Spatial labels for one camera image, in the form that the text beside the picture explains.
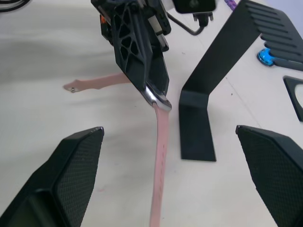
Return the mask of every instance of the white table surface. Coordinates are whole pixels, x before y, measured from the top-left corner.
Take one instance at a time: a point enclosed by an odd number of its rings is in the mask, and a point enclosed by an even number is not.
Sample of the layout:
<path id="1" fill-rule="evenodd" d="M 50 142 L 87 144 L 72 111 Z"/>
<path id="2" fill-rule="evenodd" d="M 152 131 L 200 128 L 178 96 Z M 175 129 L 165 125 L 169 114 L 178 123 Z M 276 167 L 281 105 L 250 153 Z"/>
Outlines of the white table surface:
<path id="1" fill-rule="evenodd" d="M 189 26 L 189 15 L 171 12 Z M 183 84 L 231 10 L 218 2 L 214 21 L 198 37 L 171 23 L 165 61 L 170 77 L 169 152 L 162 227 L 275 227 L 251 180 L 237 124 L 273 130 L 303 147 L 282 77 L 303 73 L 267 68 L 258 39 L 210 95 L 216 163 L 180 159 L 178 98 Z M 40 0 L 0 15 L 0 213 L 58 143 L 103 126 L 95 189 L 82 226 L 147 227 L 156 148 L 153 109 L 131 85 L 70 94 L 62 85 L 120 72 L 101 36 L 97 11 L 84 0 Z"/>

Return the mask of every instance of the cable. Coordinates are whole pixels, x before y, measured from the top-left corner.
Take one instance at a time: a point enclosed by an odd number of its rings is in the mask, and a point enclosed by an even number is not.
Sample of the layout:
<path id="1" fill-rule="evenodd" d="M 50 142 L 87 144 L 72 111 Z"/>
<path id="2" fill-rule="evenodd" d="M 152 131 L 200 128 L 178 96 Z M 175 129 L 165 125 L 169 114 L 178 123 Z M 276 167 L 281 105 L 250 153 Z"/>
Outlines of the cable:
<path id="1" fill-rule="evenodd" d="M 14 11 L 18 8 L 25 6 L 29 2 L 30 2 L 30 0 L 8 0 L 8 1 L 0 0 L 0 13 Z M 1 5 L 8 5 L 8 4 L 10 4 L 10 5 L 12 4 L 12 6 L 1 7 Z"/>
<path id="2" fill-rule="evenodd" d="M 171 19 L 173 22 L 175 22 L 177 25 L 179 25 L 181 28 L 183 28 L 185 31 L 187 31 L 191 35 L 194 35 L 194 36 L 199 35 L 203 31 L 203 29 L 204 29 L 204 27 L 199 27 L 198 30 L 193 31 L 189 27 L 187 27 L 186 25 L 184 25 L 182 22 L 180 22 L 179 20 L 175 19 L 170 13 L 167 13 L 167 16 L 168 16 L 169 19 Z"/>

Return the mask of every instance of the blue toy car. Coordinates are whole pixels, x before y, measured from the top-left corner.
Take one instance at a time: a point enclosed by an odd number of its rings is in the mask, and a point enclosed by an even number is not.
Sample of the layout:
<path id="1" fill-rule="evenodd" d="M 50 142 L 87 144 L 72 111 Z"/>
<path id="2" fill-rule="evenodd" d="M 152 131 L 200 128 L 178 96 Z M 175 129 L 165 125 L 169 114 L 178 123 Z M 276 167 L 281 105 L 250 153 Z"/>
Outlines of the blue toy car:
<path id="1" fill-rule="evenodd" d="M 273 61 L 275 58 L 270 56 L 269 51 L 270 49 L 264 48 L 257 54 L 257 58 L 262 64 L 267 66 L 273 66 L 274 65 Z"/>

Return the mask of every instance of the slotted black rack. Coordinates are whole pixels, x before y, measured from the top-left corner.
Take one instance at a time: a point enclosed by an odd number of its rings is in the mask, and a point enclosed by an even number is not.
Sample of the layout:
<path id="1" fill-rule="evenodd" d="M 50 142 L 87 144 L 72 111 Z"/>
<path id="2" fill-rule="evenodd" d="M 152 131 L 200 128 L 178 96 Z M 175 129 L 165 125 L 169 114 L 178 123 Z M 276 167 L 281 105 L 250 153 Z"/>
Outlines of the slotted black rack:
<path id="1" fill-rule="evenodd" d="M 287 15 L 242 0 L 182 88 L 179 100 L 181 158 L 216 161 L 207 113 L 211 92 L 262 34 L 280 67 L 303 71 L 303 40 Z"/>

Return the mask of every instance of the pink watch strap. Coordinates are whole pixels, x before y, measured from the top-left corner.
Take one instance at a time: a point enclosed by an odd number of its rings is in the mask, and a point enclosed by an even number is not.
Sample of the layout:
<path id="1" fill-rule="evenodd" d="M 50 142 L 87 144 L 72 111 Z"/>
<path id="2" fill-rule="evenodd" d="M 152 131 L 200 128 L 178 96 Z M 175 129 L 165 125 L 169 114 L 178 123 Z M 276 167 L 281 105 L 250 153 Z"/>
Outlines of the pink watch strap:
<path id="1" fill-rule="evenodd" d="M 157 115 L 157 151 L 153 193 L 151 201 L 150 227 L 159 227 L 161 221 L 161 205 L 164 186 L 165 161 L 169 137 L 169 112 L 153 104 Z"/>
<path id="2" fill-rule="evenodd" d="M 71 92 L 79 92 L 86 89 L 101 89 L 110 85 L 123 83 L 130 83 L 130 80 L 124 73 L 117 73 L 97 79 L 74 80 L 72 83 L 64 85 L 63 88 Z M 150 227 L 159 227 L 161 221 L 165 161 L 169 136 L 169 112 L 159 108 L 156 103 L 152 106 L 157 115 L 157 150 L 151 201 Z"/>

